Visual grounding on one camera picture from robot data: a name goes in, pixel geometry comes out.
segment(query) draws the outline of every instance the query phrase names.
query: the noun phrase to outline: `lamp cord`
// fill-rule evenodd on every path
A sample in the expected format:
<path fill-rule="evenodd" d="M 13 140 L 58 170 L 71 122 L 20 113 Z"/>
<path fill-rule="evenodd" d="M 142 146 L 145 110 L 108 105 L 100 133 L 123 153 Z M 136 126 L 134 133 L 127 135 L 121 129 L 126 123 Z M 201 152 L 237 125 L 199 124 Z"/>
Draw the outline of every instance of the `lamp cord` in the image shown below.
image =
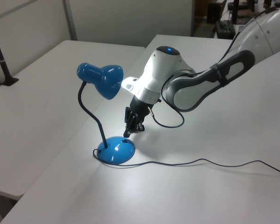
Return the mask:
<path fill-rule="evenodd" d="M 236 168 L 236 167 L 242 167 L 242 166 L 245 166 L 245 165 L 248 165 L 250 163 L 254 163 L 254 162 L 261 162 L 263 164 L 265 164 L 266 166 L 280 172 L 279 169 L 261 161 L 261 160 L 254 160 L 254 161 L 250 161 L 250 162 L 246 162 L 244 164 L 241 164 L 241 165 L 235 165 L 235 166 L 227 166 L 227 165 L 222 165 L 222 164 L 219 164 L 219 163 L 215 163 L 215 162 L 212 162 L 210 160 L 207 160 L 207 159 L 197 159 L 197 160 L 194 160 L 194 161 L 191 161 L 191 162 L 184 162 L 184 163 L 164 163 L 164 162 L 157 162 L 157 161 L 147 161 L 147 162 L 142 162 L 142 163 L 135 163 L 135 164 L 128 164 L 128 165 L 122 165 L 122 164 L 111 164 L 111 163 L 108 163 L 106 161 L 103 161 L 101 160 L 100 158 L 98 158 L 96 155 L 95 155 L 95 151 L 97 151 L 97 149 L 94 149 L 92 154 L 93 154 L 93 157 L 96 158 L 98 161 L 102 162 L 102 163 L 105 163 L 105 164 L 108 164 L 108 165 L 112 165 L 112 166 L 117 166 L 117 167 L 130 167 L 130 168 L 133 168 L 133 167 L 139 167 L 139 166 L 143 166 L 143 165 L 147 165 L 147 164 L 157 164 L 157 165 L 162 165 L 162 166 L 170 166 L 170 167 L 180 167 L 180 166 L 185 166 L 185 165 L 190 165 L 192 163 L 195 163 L 195 162 L 198 162 L 198 161 L 207 161 L 209 163 L 212 163 L 214 165 L 217 165 L 217 166 L 220 166 L 220 167 L 228 167 L 228 168 Z"/>
<path fill-rule="evenodd" d="M 99 121 L 99 119 L 93 115 L 93 113 L 91 113 L 85 106 L 84 104 L 82 103 L 82 99 L 81 99 L 81 96 L 82 96 L 82 92 L 83 92 L 83 89 L 84 87 L 86 86 L 87 82 L 86 81 L 83 81 L 82 82 L 82 85 L 80 87 L 80 90 L 79 90 L 79 93 L 78 93 L 78 101 L 79 101 L 79 104 L 80 106 L 82 107 L 82 109 L 89 115 L 91 116 L 98 124 L 98 128 L 99 128 L 99 131 L 101 133 L 101 136 L 102 136 L 102 139 L 103 139 L 103 143 L 104 143 L 104 146 L 105 148 L 108 148 L 108 144 L 107 144 L 107 141 L 106 141 L 106 137 L 105 137 L 105 134 L 104 134 L 104 130 L 103 130 L 103 126 L 101 124 L 101 122 Z"/>

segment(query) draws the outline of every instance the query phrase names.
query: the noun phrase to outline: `lamp base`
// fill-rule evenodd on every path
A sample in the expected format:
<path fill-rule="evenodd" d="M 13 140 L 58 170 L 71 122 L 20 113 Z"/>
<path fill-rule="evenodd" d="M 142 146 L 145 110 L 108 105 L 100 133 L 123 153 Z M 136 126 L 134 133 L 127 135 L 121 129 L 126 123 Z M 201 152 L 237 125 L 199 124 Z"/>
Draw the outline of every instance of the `lamp base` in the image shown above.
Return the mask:
<path fill-rule="evenodd" d="M 132 158 L 135 153 L 135 145 L 124 137 L 111 137 L 106 139 L 108 148 L 101 142 L 98 146 L 97 156 L 108 164 L 121 164 Z"/>

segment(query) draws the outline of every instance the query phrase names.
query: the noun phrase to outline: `floor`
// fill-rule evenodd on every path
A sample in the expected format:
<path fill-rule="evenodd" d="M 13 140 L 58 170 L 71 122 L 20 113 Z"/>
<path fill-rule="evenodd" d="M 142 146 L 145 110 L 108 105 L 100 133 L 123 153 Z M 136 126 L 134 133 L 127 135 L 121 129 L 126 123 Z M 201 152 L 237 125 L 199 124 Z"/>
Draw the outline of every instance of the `floor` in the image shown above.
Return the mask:
<path fill-rule="evenodd" d="M 207 23 L 206 17 L 205 18 L 195 18 L 194 22 L 194 37 L 205 37 L 209 38 L 212 29 L 214 28 L 215 24 Z"/>

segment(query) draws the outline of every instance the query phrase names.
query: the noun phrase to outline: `black clamp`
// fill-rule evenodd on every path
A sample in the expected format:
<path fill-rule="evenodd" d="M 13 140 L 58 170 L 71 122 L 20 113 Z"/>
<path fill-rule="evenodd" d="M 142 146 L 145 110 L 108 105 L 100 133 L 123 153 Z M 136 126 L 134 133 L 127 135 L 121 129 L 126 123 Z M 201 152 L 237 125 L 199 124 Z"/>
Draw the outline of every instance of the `black clamp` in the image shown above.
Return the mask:
<path fill-rule="evenodd" d="M 227 84 L 229 84 L 229 81 L 226 78 L 226 76 L 220 72 L 219 67 L 220 67 L 220 65 L 218 63 L 216 63 L 216 64 L 212 65 L 210 67 L 210 69 L 212 69 L 215 72 L 219 83 L 221 84 L 222 87 L 224 87 Z"/>

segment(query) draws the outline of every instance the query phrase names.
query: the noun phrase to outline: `white wall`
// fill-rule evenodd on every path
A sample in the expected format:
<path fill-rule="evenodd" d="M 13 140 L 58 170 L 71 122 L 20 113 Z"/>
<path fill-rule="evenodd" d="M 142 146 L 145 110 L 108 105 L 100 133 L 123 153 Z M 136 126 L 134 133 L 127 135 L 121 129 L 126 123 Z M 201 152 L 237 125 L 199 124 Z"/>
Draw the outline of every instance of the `white wall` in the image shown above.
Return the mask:
<path fill-rule="evenodd" d="M 146 47 L 157 34 L 191 35 L 195 0 L 69 0 L 79 41 Z"/>
<path fill-rule="evenodd" d="M 69 39 L 61 0 L 37 0 L 0 18 L 0 47 L 12 76 Z"/>

